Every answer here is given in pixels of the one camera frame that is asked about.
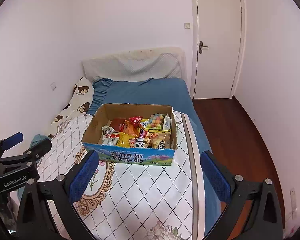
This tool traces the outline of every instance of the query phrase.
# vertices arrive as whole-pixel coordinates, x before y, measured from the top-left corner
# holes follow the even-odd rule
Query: light switch
[[[51,85],[50,85],[52,91],[54,91],[56,88],[57,88],[57,85],[55,84],[55,82],[53,82]]]

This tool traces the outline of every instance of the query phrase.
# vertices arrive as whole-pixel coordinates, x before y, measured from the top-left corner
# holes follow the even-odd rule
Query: cardboard box
[[[100,144],[102,138],[101,128],[114,118],[125,118],[128,120],[133,116],[142,116],[146,119],[156,113],[168,113],[171,118],[171,149],[136,149]],[[177,148],[177,129],[172,106],[104,104],[96,111],[84,132],[82,144],[87,150],[97,151],[100,160],[145,165],[171,165]]]

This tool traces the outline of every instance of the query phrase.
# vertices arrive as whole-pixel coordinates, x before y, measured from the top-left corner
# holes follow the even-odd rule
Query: white headboard cushion
[[[185,53],[177,47],[151,48],[109,54],[82,62],[86,78],[114,81],[144,81],[148,78],[181,78]]]

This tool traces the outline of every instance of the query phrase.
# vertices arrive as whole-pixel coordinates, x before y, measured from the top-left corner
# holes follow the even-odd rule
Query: wooden floor
[[[270,178],[276,188],[284,224],[284,205],[279,178],[268,149],[257,128],[235,99],[194,99],[194,109],[200,118],[213,154],[232,174],[246,180]],[[229,239],[237,236],[250,210],[247,202]]]

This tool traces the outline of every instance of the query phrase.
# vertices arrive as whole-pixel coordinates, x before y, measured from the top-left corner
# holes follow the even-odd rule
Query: blue gripper pad
[[[22,140],[23,140],[23,135],[21,132],[18,132],[2,141],[2,150],[4,150],[4,151],[9,150],[13,146],[22,142]]]
[[[214,162],[205,152],[201,154],[200,165],[202,170],[208,177],[219,200],[229,203],[231,200],[230,185],[228,184],[220,170],[217,168],[217,166],[214,164]]]
[[[71,204],[80,200],[98,165],[99,155],[93,151],[70,184],[68,198]]]

